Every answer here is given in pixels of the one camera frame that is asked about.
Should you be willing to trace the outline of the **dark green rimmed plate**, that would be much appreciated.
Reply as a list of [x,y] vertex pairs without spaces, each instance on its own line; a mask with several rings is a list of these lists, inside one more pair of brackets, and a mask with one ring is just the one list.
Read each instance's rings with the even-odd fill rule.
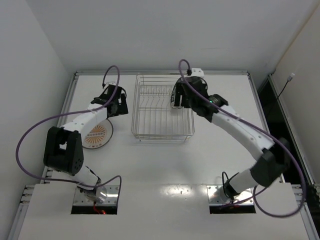
[[183,98],[183,89],[180,84],[176,84],[171,92],[170,105],[172,109],[181,109]]

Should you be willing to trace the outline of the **orange sunburst plate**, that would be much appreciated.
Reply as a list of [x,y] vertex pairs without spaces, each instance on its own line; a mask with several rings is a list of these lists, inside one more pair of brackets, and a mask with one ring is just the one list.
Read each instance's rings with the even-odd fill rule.
[[114,127],[110,120],[106,119],[97,124],[82,141],[82,147],[87,150],[95,150],[105,146],[112,138]]

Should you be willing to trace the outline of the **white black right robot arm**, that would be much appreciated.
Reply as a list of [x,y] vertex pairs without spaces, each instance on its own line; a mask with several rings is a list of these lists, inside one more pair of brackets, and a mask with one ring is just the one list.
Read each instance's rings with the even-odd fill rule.
[[179,78],[171,94],[173,107],[191,108],[198,116],[225,130],[255,159],[256,163],[233,175],[218,190],[221,203],[230,203],[255,186],[269,187],[288,167],[288,154],[268,136],[232,118],[236,111],[218,94],[208,95],[206,81],[198,76]]

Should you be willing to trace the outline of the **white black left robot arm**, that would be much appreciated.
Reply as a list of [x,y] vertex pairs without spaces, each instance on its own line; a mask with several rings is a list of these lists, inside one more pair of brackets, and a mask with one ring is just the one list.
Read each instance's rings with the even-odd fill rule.
[[77,183],[79,191],[95,203],[106,201],[107,189],[100,186],[102,180],[85,164],[83,142],[102,121],[128,114],[126,99],[127,93],[122,87],[110,84],[90,102],[87,112],[47,132],[44,165],[67,174]]

